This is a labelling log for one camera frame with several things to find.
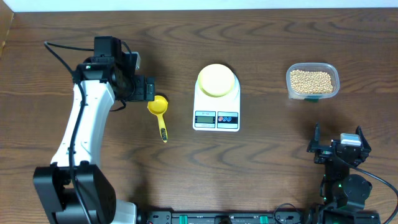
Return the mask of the yellow measuring scoop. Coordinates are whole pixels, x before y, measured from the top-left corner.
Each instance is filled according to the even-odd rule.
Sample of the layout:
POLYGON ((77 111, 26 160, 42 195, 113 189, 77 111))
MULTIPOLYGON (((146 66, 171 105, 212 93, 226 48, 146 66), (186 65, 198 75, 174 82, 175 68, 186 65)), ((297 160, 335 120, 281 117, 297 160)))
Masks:
POLYGON ((157 117, 159 132, 163 142, 168 141, 167 128, 164 121, 164 113, 167 111, 168 101, 161 95, 155 95, 154 101, 147 104, 147 109, 157 117))

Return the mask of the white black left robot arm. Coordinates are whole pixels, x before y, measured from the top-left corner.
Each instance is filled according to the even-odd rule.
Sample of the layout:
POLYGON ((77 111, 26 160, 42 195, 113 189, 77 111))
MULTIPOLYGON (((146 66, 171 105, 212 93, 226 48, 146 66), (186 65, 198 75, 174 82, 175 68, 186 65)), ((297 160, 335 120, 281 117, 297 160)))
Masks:
POLYGON ((73 106, 50 165, 37 167, 33 183, 50 223, 146 223, 134 203, 116 198, 100 169, 106 120, 115 101, 154 101, 153 78, 136 75, 138 52, 123 51, 112 36, 94 39, 93 56, 72 70, 73 106))

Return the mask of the yellow bowl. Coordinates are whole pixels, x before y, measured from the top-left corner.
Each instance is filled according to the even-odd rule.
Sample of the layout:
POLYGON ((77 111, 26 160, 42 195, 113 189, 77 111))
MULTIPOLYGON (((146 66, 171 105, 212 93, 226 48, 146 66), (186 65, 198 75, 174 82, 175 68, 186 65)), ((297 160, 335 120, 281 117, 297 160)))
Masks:
POLYGON ((198 74, 199 89, 210 97, 222 97, 231 92, 235 85, 234 73, 225 65, 211 64, 198 74))

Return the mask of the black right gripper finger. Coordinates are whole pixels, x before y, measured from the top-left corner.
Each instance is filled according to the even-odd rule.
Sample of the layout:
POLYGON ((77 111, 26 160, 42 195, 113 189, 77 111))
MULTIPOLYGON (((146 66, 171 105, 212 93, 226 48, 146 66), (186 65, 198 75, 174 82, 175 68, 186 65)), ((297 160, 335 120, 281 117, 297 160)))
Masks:
POLYGON ((370 147, 369 143, 367 142, 366 138, 364 137, 364 134, 363 134, 362 129, 361 129, 360 126, 358 126, 356 128, 356 134, 359 136, 359 138, 361 140, 361 144, 362 144, 362 147, 363 147, 364 151, 366 153, 370 153, 371 152, 371 147, 370 147))
POLYGON ((316 123, 313 137, 311 138, 307 152, 317 152, 320 150, 320 127, 319 124, 316 123))

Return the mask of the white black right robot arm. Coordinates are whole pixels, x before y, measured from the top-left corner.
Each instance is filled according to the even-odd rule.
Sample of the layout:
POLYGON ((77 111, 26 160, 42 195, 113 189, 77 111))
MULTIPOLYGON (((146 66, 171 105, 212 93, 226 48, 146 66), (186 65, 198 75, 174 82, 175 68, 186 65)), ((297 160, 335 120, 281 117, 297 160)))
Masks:
POLYGON ((303 217, 304 223, 380 223, 378 213, 365 211, 365 201, 371 194, 372 184, 350 170, 363 163, 371 147, 358 126, 354 134, 342 133, 329 146, 320 143, 320 127, 315 125, 314 135, 307 152, 314 153, 314 163, 325 166, 320 184, 322 204, 310 207, 303 217))

